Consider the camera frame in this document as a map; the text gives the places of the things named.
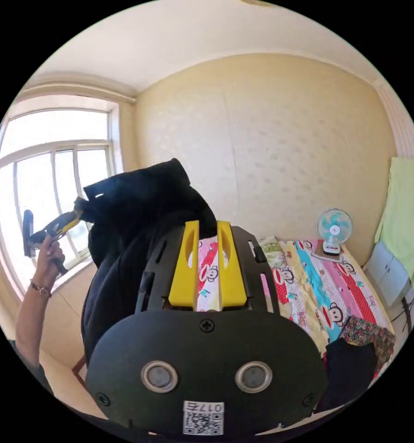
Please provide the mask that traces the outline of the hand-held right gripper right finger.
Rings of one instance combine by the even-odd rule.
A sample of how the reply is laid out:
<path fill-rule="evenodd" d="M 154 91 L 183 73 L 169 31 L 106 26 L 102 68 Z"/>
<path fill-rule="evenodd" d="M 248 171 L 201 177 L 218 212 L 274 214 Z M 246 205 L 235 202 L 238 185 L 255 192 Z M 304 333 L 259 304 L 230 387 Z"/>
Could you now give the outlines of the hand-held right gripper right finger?
<path fill-rule="evenodd" d="M 246 291 L 230 223 L 217 222 L 219 298 L 221 309 L 241 308 Z"/>

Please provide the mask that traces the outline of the person's left hand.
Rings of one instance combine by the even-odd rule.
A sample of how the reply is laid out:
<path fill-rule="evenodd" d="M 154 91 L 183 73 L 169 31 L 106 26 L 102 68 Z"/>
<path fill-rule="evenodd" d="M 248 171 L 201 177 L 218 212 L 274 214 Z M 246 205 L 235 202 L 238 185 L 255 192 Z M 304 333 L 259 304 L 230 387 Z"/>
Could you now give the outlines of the person's left hand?
<path fill-rule="evenodd" d="M 49 292 L 52 291 L 55 281 L 60 274 L 56 260 L 61 264 L 64 263 L 65 256 L 63 251 L 57 240 L 53 240 L 51 236 L 46 235 L 39 251 L 37 267 L 32 281 Z"/>

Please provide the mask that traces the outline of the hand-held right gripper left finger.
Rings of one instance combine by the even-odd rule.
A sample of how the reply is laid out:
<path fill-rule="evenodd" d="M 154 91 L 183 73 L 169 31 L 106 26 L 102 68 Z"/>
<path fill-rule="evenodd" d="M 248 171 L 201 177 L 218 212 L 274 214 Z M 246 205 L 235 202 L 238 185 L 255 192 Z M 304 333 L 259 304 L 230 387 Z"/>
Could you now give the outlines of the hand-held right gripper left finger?
<path fill-rule="evenodd" d="M 185 223 L 168 300 L 172 307 L 195 309 L 198 296 L 199 221 Z"/>

